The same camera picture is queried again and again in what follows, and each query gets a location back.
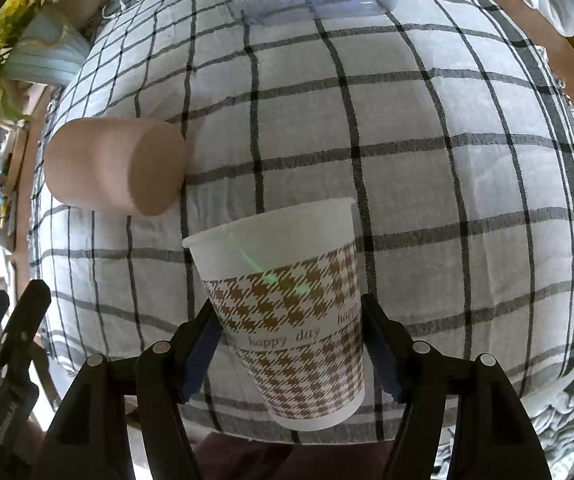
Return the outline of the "checkered white black tablecloth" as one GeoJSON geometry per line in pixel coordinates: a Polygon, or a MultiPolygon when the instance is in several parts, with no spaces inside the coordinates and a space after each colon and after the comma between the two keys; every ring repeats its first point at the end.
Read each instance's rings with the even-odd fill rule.
{"type": "Polygon", "coordinates": [[[170,122],[186,184],[138,219],[64,206],[34,174],[30,270],[65,370],[136,356],[198,312],[185,236],[350,197],[361,287],[414,338],[493,354],[534,404],[574,376],[574,116],[492,0],[276,27],[231,23],[222,0],[142,0],[97,28],[42,140],[102,116],[170,122]]]}

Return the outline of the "houndstooth paper cup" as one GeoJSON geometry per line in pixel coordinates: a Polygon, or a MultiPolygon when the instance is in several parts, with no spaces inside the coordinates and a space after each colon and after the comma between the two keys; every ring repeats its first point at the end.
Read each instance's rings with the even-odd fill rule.
{"type": "Polygon", "coordinates": [[[364,400],[354,204],[305,203],[183,240],[227,342],[290,430],[339,425],[364,400]]]}

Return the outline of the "crumpled grey white clothes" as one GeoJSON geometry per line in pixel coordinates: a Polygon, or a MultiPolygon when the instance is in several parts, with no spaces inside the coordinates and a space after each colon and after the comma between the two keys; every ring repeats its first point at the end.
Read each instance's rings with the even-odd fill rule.
{"type": "Polygon", "coordinates": [[[530,417],[553,479],[571,479],[574,468],[574,381],[558,380],[527,396],[530,417]]]}

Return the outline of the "light blue ribbed vase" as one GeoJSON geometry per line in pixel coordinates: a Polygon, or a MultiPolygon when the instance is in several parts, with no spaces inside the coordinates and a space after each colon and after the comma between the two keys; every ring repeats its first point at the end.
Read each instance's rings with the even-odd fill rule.
{"type": "Polygon", "coordinates": [[[67,87],[78,75],[91,46],[60,9],[45,6],[22,32],[2,66],[9,80],[67,87]]]}

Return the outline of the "pink cylindrical cup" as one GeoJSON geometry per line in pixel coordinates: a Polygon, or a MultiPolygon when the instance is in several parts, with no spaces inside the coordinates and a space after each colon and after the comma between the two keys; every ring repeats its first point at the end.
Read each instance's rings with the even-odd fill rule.
{"type": "Polygon", "coordinates": [[[64,205],[156,217],[180,195],[186,157],[182,134],[168,122],[79,118],[46,144],[45,182],[64,205]]]}

